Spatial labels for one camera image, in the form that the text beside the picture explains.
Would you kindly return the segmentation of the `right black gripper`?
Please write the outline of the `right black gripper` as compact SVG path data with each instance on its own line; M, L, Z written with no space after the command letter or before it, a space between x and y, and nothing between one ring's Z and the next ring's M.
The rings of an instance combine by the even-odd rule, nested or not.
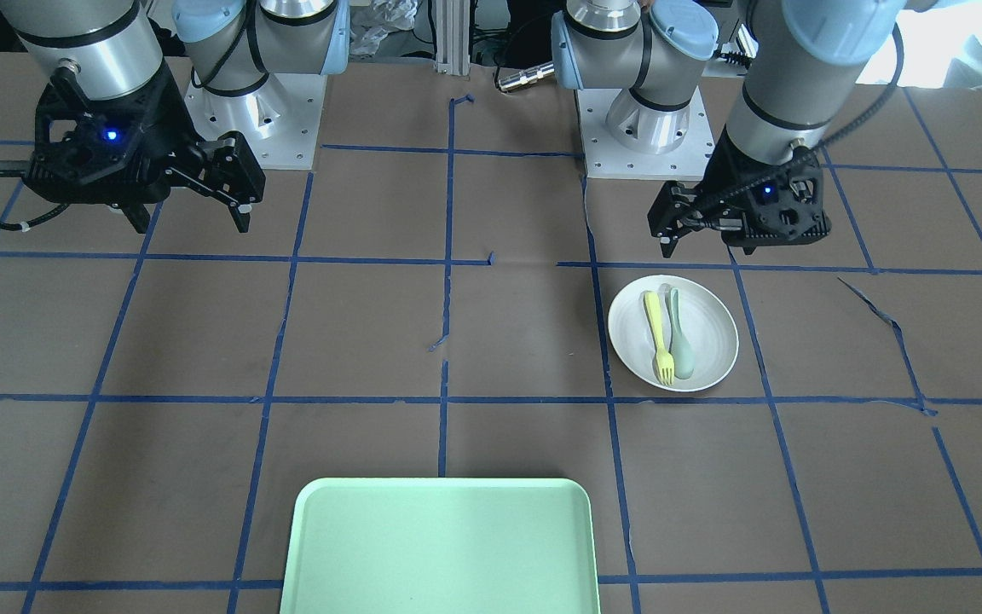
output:
M143 234L151 220L145 206L187 188L221 202L235 229L249 233L265 172L241 132L211 141L211 170L203 168L201 136L166 62L140 89L112 100L92 100L78 79L56 67L40 95L28 189L56 205L117 206Z

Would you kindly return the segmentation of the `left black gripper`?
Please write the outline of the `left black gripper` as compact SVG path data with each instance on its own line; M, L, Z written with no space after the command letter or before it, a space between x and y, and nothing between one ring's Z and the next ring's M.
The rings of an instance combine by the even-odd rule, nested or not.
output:
M829 236L833 221L823 210L819 158L804 147L791 153L803 162L780 171L741 152L722 132L699 182L705 220L694 209L694 188L677 180L663 183L648 210L661 255L670 259L680 240L705 229L721 232L726 245L747 255L759 247L808 245Z

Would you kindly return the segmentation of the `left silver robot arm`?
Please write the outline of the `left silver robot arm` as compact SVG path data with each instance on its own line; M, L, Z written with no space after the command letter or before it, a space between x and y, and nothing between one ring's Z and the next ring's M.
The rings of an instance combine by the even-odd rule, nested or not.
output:
M858 75L892 40L903 1L748 1L740 20L759 44L740 96L694 187L663 183L647 214L670 257L683 237L712 229L747 255L829 236L818 153L872 118L889 83L848 125L830 132ZM681 144L690 102L719 50L719 24L695 1L566 1L551 17L551 62L571 90L613 89L607 125L624 147L663 154Z

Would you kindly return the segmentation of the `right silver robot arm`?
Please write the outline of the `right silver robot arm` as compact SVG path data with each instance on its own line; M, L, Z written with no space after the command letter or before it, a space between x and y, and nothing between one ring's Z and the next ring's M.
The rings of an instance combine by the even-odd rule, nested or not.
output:
M304 165L310 101L289 78L322 80L349 60L347 1L174 1L171 30L142 1L0 1L46 85L34 148L0 162L51 209L106 206L140 234L177 189L221 203L239 233L265 167Z

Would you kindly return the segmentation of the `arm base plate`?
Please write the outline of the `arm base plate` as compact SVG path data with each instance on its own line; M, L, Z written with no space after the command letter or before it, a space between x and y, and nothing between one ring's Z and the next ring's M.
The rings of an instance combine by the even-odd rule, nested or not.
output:
M578 90L576 102L590 179L704 177L714 139L700 90L674 112L644 107L626 90Z
M241 97L190 85L184 102L207 141L238 131L265 170L311 171L328 81L326 75L273 74Z

